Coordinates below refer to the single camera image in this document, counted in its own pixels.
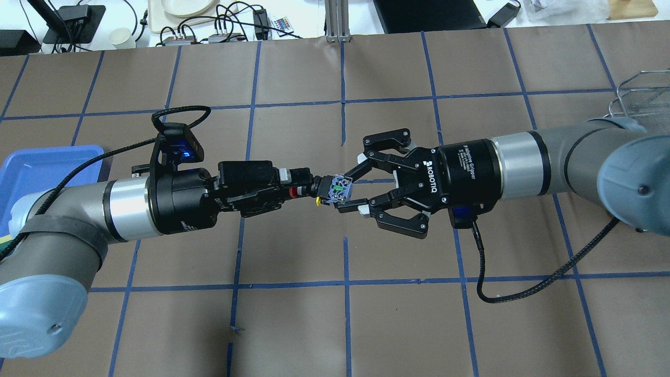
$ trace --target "black pole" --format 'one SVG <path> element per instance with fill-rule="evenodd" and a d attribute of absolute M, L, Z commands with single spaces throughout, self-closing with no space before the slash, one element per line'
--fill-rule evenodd
<path fill-rule="evenodd" d="M 63 21 L 60 20 L 56 12 L 47 5 L 44 0 L 27 0 L 28 3 L 44 18 L 46 25 L 53 30 L 59 37 L 64 40 L 69 40 L 68 30 L 65 28 Z"/>

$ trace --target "white cup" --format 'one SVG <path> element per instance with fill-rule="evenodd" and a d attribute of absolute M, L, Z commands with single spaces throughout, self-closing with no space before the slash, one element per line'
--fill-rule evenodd
<path fill-rule="evenodd" d="M 109 42 L 115 48 L 135 48 L 135 39 L 129 28 L 118 28 L 109 34 Z"/>

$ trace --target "wire basket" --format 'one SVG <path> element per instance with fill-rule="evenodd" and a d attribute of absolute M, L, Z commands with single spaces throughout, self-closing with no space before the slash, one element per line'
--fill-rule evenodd
<path fill-rule="evenodd" d="M 611 117 L 630 117 L 650 133 L 670 135 L 670 69 L 644 70 L 619 84 Z"/>

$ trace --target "blue tray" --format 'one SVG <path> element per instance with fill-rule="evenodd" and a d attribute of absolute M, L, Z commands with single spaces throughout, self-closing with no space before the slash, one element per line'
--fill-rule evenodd
<path fill-rule="evenodd" d="M 0 237 L 9 234 L 11 208 L 24 195 L 54 188 L 77 166 L 99 156 L 99 146 L 73 146 L 18 150 L 0 168 Z M 102 161 L 79 172 L 68 184 L 98 182 Z"/>

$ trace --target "plastic bag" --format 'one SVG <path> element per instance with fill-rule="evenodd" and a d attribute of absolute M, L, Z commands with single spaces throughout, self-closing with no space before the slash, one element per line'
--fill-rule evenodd
<path fill-rule="evenodd" d="M 610 15 L 608 0 L 524 0 L 524 8 L 529 21 L 552 24 L 594 23 Z"/>

